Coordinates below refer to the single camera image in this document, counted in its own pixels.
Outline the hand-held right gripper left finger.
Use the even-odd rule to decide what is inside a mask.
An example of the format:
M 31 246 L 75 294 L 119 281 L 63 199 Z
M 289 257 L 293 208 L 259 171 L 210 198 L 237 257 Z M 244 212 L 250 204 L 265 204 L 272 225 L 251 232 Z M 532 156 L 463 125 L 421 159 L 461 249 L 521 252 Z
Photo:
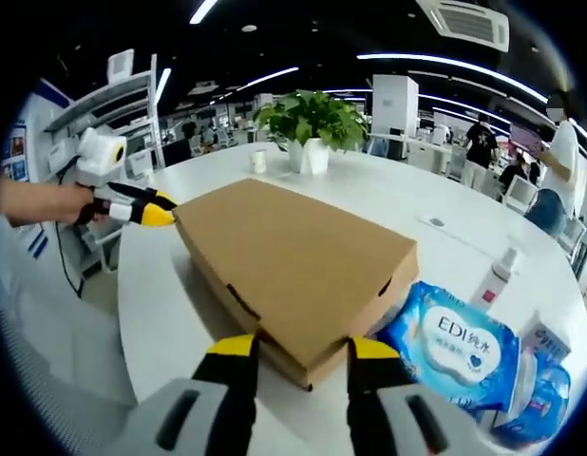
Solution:
M 256 422 L 259 338 L 222 338 L 189 378 L 140 402 L 103 455 L 245 455 Z

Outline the person's left hand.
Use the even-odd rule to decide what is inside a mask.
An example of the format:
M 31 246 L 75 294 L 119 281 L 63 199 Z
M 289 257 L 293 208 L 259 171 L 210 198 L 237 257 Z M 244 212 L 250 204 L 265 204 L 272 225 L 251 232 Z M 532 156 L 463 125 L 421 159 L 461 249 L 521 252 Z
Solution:
M 85 208 L 94 202 L 94 192 L 79 184 L 68 184 L 57 186 L 57 215 L 55 220 L 64 224 L 82 224 L 90 220 L 100 221 L 104 218 L 97 212 L 91 216 L 82 217 Z

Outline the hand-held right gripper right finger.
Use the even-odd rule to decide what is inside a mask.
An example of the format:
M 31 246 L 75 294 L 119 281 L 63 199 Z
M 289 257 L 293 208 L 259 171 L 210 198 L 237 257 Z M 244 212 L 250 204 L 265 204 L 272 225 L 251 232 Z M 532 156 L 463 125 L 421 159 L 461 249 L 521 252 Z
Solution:
M 398 351 L 361 336 L 347 346 L 347 424 L 356 455 L 493 453 L 466 412 L 412 381 Z

